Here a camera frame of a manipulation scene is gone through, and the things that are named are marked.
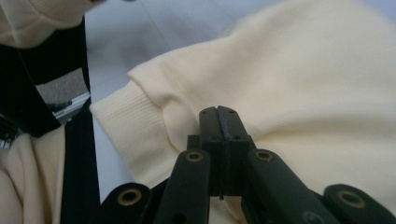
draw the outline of knit texture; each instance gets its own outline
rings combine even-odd
[[[352,185],[396,214],[395,58],[395,25],[371,9],[287,1],[137,66],[92,112],[137,182],[165,179],[199,111],[225,105],[310,189]]]

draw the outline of ribbed cuff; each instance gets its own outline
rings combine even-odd
[[[169,177],[178,152],[161,109],[134,82],[93,104],[91,111],[127,164],[134,180],[152,188]]]

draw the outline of cream sweater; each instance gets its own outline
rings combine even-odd
[[[137,66],[128,85],[94,104],[92,113],[134,179],[149,187],[170,175],[187,135],[198,134],[198,112],[225,105],[239,113],[257,147],[277,153],[312,190],[345,183],[396,214],[395,58],[395,25],[371,9],[354,1],[289,1],[258,11],[216,40]],[[17,192],[28,181],[42,185],[40,178],[24,175],[32,178],[18,182],[9,171],[32,172],[14,163],[22,155],[10,157],[12,150],[47,145],[26,145],[27,136],[18,142],[1,154],[0,173],[7,180],[1,189],[8,185],[0,218],[16,221],[0,223],[22,217],[40,223],[47,216],[57,223],[61,185],[50,185],[54,203],[43,203],[46,197]],[[243,222],[237,201],[213,200],[210,223]],[[13,210],[5,210],[10,203]],[[37,205],[53,212],[32,213]]]
[[[55,30],[80,24],[84,13],[100,1],[0,0],[0,44],[35,47]]]

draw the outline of metal screw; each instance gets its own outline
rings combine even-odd
[[[351,207],[363,208],[366,206],[366,202],[363,200],[363,198],[354,192],[342,190],[337,193],[337,196],[341,202]]]
[[[258,151],[258,152],[256,152],[256,157],[257,157],[257,159],[259,159],[261,161],[271,161],[273,158],[273,155],[268,152]]]
[[[120,205],[129,206],[136,204],[142,198],[142,192],[139,189],[125,189],[119,194],[118,202]]]
[[[201,161],[204,156],[199,152],[190,152],[187,154],[186,158],[188,161]]]

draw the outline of cream fabric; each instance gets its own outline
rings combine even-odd
[[[0,0],[0,44],[15,48],[39,45],[56,29],[81,23],[90,0]]]
[[[21,135],[0,149],[0,223],[60,223],[63,182],[64,126]]]
[[[371,9],[288,1],[137,66],[92,112],[134,179],[150,187],[198,134],[199,111],[225,105],[312,190],[345,183],[396,214],[395,58],[395,25]],[[221,223],[229,217],[215,204],[211,223]]]

